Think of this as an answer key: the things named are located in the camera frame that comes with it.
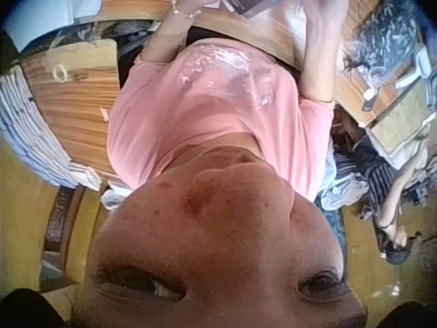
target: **neck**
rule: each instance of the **neck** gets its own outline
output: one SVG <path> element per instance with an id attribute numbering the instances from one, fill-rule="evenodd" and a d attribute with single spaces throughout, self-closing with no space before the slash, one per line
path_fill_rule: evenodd
<path id="1" fill-rule="evenodd" d="M 164 169 L 164 171 L 185 164 L 199 154 L 219 146 L 235 146 L 245 148 L 250 150 L 256 156 L 261 157 L 261 150 L 259 149 L 258 142 L 253 135 L 250 133 L 230 133 L 213 140 L 205 141 L 199 145 L 188 145 L 175 156 L 175 158 Z"/>

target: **bracelet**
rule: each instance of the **bracelet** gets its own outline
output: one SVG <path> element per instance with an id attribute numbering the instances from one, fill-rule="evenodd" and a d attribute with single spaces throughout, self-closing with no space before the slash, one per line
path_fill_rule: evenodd
<path id="1" fill-rule="evenodd" d="M 194 14 L 186 14 L 185 12 L 181 12 L 178 9 L 176 9 L 176 3 L 177 3 L 176 0 L 171 0 L 171 7 L 173 8 L 173 13 L 175 15 L 183 14 L 185 17 L 194 18 L 196 16 L 199 16 L 202 13 L 201 10 L 197 10 Z"/>

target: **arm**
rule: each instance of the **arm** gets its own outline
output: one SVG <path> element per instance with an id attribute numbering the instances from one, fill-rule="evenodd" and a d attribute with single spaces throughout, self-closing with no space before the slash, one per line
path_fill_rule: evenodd
<path id="1" fill-rule="evenodd" d="M 396 177 L 393 180 L 393 184 L 390 188 L 389 194 L 385 199 L 380 212 L 378 213 L 377 220 L 380 227 L 386 227 L 382 229 L 395 246 L 400 245 L 404 247 L 407 243 L 407 234 L 404 227 L 397 227 L 395 220 L 394 224 L 390 225 L 396 215 L 397 204 L 401 199 L 402 191 L 410 180 L 414 173 L 414 169 L 421 158 L 421 155 L 426 147 L 426 140 L 421 141 L 417 152 L 411 156 L 408 161 L 398 171 Z"/>
<path id="2" fill-rule="evenodd" d="M 171 62 L 175 59 L 195 20 L 185 14 L 195 14 L 203 5 L 213 2 L 214 0 L 179 0 L 176 3 L 179 14 L 174 14 L 170 6 L 160 27 L 145 44 L 140 58 L 147 62 Z"/>
<path id="3" fill-rule="evenodd" d="M 341 27 L 348 12 L 348 0 L 301 0 L 307 16 L 307 42 L 300 81 L 303 98 L 330 102 L 335 88 L 335 71 Z"/>

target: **pink t-shirt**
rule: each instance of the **pink t-shirt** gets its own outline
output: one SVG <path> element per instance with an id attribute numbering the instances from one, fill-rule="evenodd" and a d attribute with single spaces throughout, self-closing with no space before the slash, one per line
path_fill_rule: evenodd
<path id="1" fill-rule="evenodd" d="M 132 189 L 187 145 L 251 133 L 263 158 L 313 201 L 323 179 L 333 104 L 299 101 L 289 72 L 240 42 L 206 39 L 170 64 L 137 59 L 109 120 L 108 153 Z"/>

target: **eye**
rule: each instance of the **eye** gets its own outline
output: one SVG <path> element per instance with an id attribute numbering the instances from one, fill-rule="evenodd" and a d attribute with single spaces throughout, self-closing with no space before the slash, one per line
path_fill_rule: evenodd
<path id="1" fill-rule="evenodd" d="M 310 299 L 332 299 L 350 291 L 333 271 L 322 271 L 298 285 L 299 293 Z"/>
<path id="2" fill-rule="evenodd" d="M 185 292 L 170 286 L 161 279 L 134 267 L 100 269 L 94 276 L 100 288 L 122 297 L 141 298 L 152 296 L 170 301 L 180 301 Z"/>

